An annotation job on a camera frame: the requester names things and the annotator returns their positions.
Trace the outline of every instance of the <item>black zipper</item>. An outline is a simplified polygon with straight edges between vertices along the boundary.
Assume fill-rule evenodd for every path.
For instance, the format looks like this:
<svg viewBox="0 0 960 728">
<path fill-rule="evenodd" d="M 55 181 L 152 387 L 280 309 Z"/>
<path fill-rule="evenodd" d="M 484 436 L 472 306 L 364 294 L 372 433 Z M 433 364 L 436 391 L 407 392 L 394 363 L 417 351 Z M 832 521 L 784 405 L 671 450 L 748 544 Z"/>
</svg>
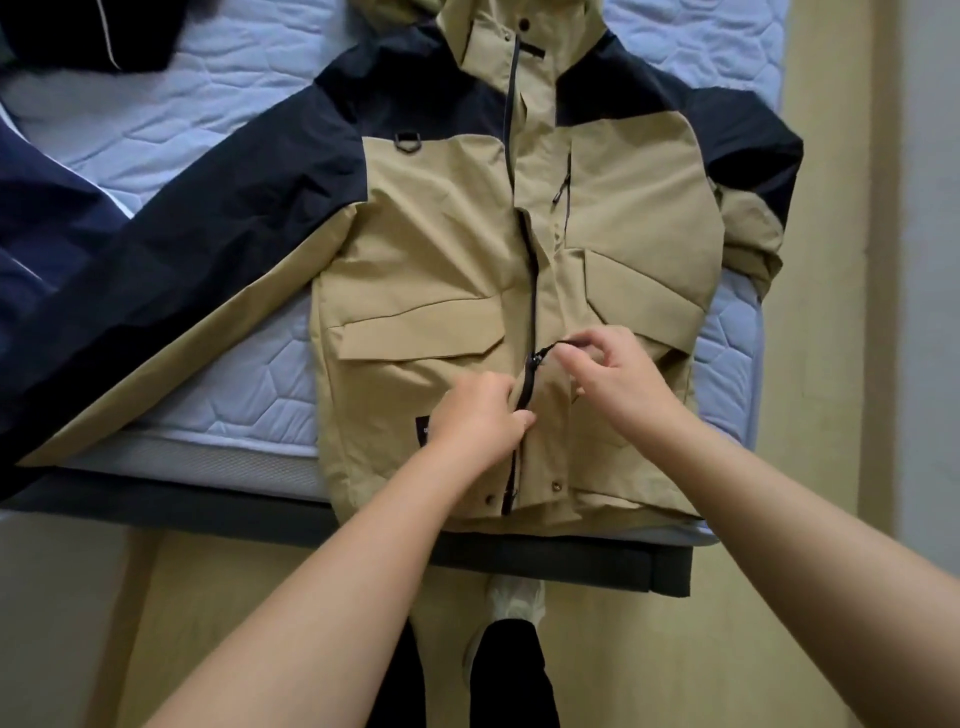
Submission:
<svg viewBox="0 0 960 728">
<path fill-rule="evenodd" d="M 566 238 L 566 226 L 570 222 L 570 168 L 573 166 L 573 153 L 566 153 L 566 177 L 564 181 L 560 183 L 560 189 L 557 190 L 557 194 L 553 196 L 553 204 L 551 208 L 556 208 L 560 203 L 560 198 L 564 195 L 566 191 L 566 216 L 564 218 L 564 238 Z"/>
<path fill-rule="evenodd" d="M 510 132 L 514 123 L 514 105 L 516 98 L 516 66 L 520 60 L 520 39 L 516 38 L 514 44 L 514 57 L 510 62 L 510 84 L 507 87 L 507 108 L 503 117 L 503 149 L 507 157 L 507 175 L 510 178 L 510 188 L 514 189 L 514 168 L 511 166 L 510 159 Z M 520 237 L 523 239 L 523 247 L 527 251 L 527 270 L 530 274 L 530 355 L 527 356 L 523 367 L 523 388 L 520 390 L 520 398 L 517 400 L 516 409 L 524 409 L 530 402 L 534 392 L 534 372 L 540 365 L 542 358 L 537 360 L 537 278 L 540 275 L 540 265 L 537 263 L 537 253 L 534 251 L 533 243 L 530 240 L 530 231 L 527 229 L 527 221 L 523 213 L 516 211 L 516 223 L 520 228 Z M 500 507 L 500 515 L 508 516 L 514 508 L 514 497 L 516 496 L 516 458 L 517 451 L 514 451 L 510 462 L 510 477 L 507 479 L 507 489 L 503 496 L 503 505 Z"/>
</svg>

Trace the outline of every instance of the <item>dark gray bed frame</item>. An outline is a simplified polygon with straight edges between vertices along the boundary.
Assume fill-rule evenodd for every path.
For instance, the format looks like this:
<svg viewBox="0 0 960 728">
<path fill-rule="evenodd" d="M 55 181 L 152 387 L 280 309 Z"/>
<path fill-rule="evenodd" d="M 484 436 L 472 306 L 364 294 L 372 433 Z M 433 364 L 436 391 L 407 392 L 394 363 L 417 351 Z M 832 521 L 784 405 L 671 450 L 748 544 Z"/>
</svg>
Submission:
<svg viewBox="0 0 960 728">
<path fill-rule="evenodd" d="M 316 547 L 337 527 L 326 503 L 63 468 L 0 502 L 0 508 L 289 546 Z M 431 563 L 689 596 L 693 548 L 588 537 L 443 533 Z"/>
</svg>

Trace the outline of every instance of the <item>jacket sleeve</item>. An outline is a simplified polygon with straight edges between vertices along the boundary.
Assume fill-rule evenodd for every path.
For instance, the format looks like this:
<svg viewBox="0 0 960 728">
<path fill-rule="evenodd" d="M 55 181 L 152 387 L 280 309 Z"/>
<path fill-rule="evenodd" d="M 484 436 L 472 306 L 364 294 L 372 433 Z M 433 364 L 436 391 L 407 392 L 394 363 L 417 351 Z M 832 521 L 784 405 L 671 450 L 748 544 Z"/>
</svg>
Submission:
<svg viewBox="0 0 960 728">
<path fill-rule="evenodd" d="M 0 480 L 141 415 L 336 254 L 367 180 L 360 134 L 323 81 L 194 162 L 14 332 Z"/>
<path fill-rule="evenodd" d="M 724 266 L 749 276 L 762 298 L 782 265 L 804 143 L 750 91 L 693 89 L 684 111 L 726 227 Z"/>
</svg>

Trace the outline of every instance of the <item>quilted mattress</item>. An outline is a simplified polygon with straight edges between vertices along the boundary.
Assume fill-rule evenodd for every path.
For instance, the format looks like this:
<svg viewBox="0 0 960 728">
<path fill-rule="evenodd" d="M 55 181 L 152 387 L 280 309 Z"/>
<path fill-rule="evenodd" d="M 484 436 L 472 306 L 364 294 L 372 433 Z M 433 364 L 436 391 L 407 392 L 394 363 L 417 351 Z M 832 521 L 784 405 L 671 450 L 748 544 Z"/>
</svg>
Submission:
<svg viewBox="0 0 960 728">
<path fill-rule="evenodd" d="M 789 0 L 607 0 L 624 45 L 692 85 L 776 107 Z M 140 209 L 227 134 L 307 85 L 369 30 L 346 0 L 222 0 L 193 11 L 162 74 L 19 74 L 0 99 L 48 156 Z M 306 291 L 73 467 L 325 499 L 316 465 Z M 751 447 L 763 324 L 752 284 L 724 272 L 695 352 L 701 416 Z M 619 537 L 709 543 L 702 525 Z"/>
</svg>

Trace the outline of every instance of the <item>forearm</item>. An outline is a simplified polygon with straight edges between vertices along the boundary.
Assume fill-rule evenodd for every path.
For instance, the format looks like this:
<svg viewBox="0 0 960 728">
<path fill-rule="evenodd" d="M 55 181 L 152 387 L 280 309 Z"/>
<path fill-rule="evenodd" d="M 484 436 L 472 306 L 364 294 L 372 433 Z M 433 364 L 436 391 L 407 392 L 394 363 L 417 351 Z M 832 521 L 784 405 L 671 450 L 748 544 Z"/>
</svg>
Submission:
<svg viewBox="0 0 960 728">
<path fill-rule="evenodd" d="M 956 579 L 685 411 L 634 435 L 868 725 L 960 724 Z"/>
<path fill-rule="evenodd" d="M 421 450 L 167 701 L 150 725 L 361 726 L 431 548 L 477 473 Z"/>
</svg>

